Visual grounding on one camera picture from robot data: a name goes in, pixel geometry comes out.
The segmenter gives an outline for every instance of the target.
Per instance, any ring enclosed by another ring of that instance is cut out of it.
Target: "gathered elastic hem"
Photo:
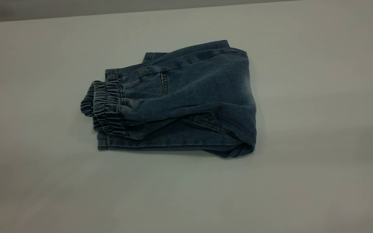
[[[120,109],[123,92],[120,82],[94,81],[80,105],[81,112],[93,117],[94,129],[106,134],[129,138]]]

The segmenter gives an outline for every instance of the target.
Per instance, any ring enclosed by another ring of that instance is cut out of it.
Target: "denim pants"
[[[205,150],[246,155],[256,143],[247,53],[215,41],[106,70],[81,102],[99,150]]]

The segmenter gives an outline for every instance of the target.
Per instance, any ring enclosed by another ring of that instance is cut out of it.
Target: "jeans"
[[[247,53],[227,41],[106,70],[81,102],[99,150],[205,150],[246,155],[256,143],[256,105]]]

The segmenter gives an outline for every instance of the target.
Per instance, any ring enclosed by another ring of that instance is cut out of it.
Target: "stitching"
[[[108,124],[110,125],[110,130],[113,132],[113,127],[111,126],[110,119],[108,118],[107,113],[106,113],[106,108],[107,108],[107,105],[108,105],[108,96],[109,96],[109,93],[107,91],[107,84],[105,84],[105,93],[106,93],[105,107],[103,108],[103,113],[105,114],[105,118],[107,119]]]
[[[108,150],[107,133],[105,132],[106,149]]]
[[[130,137],[129,137],[129,130],[127,130],[127,125],[125,123],[125,119],[123,117],[122,111],[120,110],[123,107],[123,104],[124,104],[124,100],[123,100],[123,86],[122,86],[122,84],[119,84],[119,98],[120,98],[120,106],[117,109],[117,112],[119,112],[119,115],[122,116],[122,124],[123,124],[123,127],[126,129],[125,130],[126,137],[130,139]]]
[[[238,146],[237,144],[197,144],[197,145],[170,145],[170,146],[136,146],[136,147],[128,147],[128,146],[109,146],[109,149],[113,148],[166,148],[166,147],[172,147],[172,146]]]
[[[199,120],[199,122],[191,121],[191,120],[187,120],[187,119],[181,119],[181,120],[182,121],[190,122],[192,124],[195,124],[195,125],[198,125],[198,126],[201,126],[201,127],[204,127],[204,128],[212,129],[213,131],[216,131],[218,133],[229,134],[228,130],[225,129],[225,128],[222,128],[221,126],[216,126],[216,128],[214,128],[214,124],[211,123],[211,122],[204,121],[204,123],[206,123],[206,124],[202,124],[203,120]]]
[[[224,53],[241,53],[241,52],[238,52],[238,51],[229,51],[229,52],[223,52],[223,53],[216,53],[216,54],[214,54],[214,55],[212,55],[212,56],[209,56],[209,57],[207,57],[207,58],[200,59],[200,60],[197,60],[197,61],[193,61],[193,62],[191,62],[191,63],[184,63],[183,66],[179,66],[179,67],[177,67],[177,68],[173,68],[173,69],[166,70],[166,71],[175,70],[175,69],[178,69],[178,68],[184,67],[185,65],[190,65],[190,64],[195,63],[195,62],[199,62],[199,61],[203,61],[203,60],[206,60],[206,59],[210,59],[210,58],[212,58],[213,56],[216,56],[216,55],[219,55],[219,54],[224,54]],[[169,59],[169,60],[166,60],[166,61],[163,61],[163,62],[159,62],[159,63],[156,63],[156,64],[148,64],[148,65],[151,65],[151,66],[159,65],[159,64],[161,64],[161,63],[168,62],[168,61],[173,60],[173,59]]]
[[[166,74],[163,72],[161,72],[161,82],[162,82],[162,93],[160,94],[159,97],[162,97],[165,94],[167,94],[168,88],[169,88],[168,79],[166,77]]]

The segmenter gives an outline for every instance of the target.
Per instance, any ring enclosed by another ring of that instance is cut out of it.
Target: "seam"
[[[161,82],[162,82],[162,93],[160,94],[159,97],[164,96],[165,94],[168,93],[168,79],[166,77],[166,74],[164,72],[161,72]]]
[[[103,113],[105,114],[105,118],[107,119],[107,122],[110,125],[110,130],[113,132],[113,127],[111,126],[110,119],[108,118],[107,113],[106,113],[106,109],[108,105],[108,96],[109,96],[109,93],[107,91],[107,84],[105,84],[105,93],[106,93],[106,97],[105,97],[105,106],[103,108]]]
[[[211,130],[213,130],[213,131],[216,131],[216,132],[218,132],[218,133],[222,133],[222,134],[228,134],[228,135],[230,135],[229,133],[228,133],[228,130],[227,129],[225,129],[225,128],[222,128],[221,126],[215,126],[213,123],[211,123],[211,122],[207,122],[207,121],[203,121],[203,120],[199,120],[198,122],[196,122],[196,121],[191,121],[191,120],[187,120],[187,119],[181,119],[182,121],[187,121],[187,122],[189,122],[189,123],[192,123],[192,124],[195,124],[195,125],[198,125],[198,126],[201,126],[201,127],[204,127],[204,128],[209,128],[209,129],[211,129]]]
[[[127,130],[127,125],[126,125],[126,123],[125,123],[125,119],[124,119],[124,117],[123,117],[122,111],[120,110],[122,107],[123,107],[123,105],[120,105],[120,107],[118,108],[118,112],[119,112],[119,115],[122,116],[122,124],[123,124],[123,127],[126,129],[126,130],[125,130],[126,137],[127,137],[128,139],[130,139],[130,136],[129,136],[129,130]]]
[[[170,145],[170,146],[136,146],[136,147],[128,147],[128,146],[109,146],[108,148],[165,148],[165,147],[172,147],[172,146],[238,146],[237,144],[197,144],[197,145]]]
[[[105,132],[106,149],[108,149],[107,136],[108,136],[108,134]]]
[[[178,69],[178,68],[184,67],[185,65],[190,65],[190,64],[193,64],[193,63],[195,63],[195,62],[202,61],[202,60],[210,59],[210,58],[212,58],[213,56],[216,56],[216,55],[219,55],[219,54],[224,54],[224,53],[241,53],[241,52],[238,52],[238,51],[229,51],[229,52],[216,53],[216,54],[214,54],[214,55],[212,55],[212,56],[209,56],[209,57],[206,57],[206,58],[204,58],[204,59],[199,59],[199,60],[197,60],[197,61],[193,61],[193,62],[190,62],[190,63],[185,63],[183,66],[179,66],[179,67],[177,67],[177,68],[173,68],[173,69],[170,69],[170,70],[167,70],[167,71],[175,70],[175,69]],[[157,64],[149,64],[149,66],[152,66],[152,67],[153,67],[154,65],[159,65],[159,64],[161,64],[161,63],[168,62],[168,61],[173,60],[173,59],[169,59],[169,60],[166,60],[166,61],[163,61],[163,62],[157,63]]]

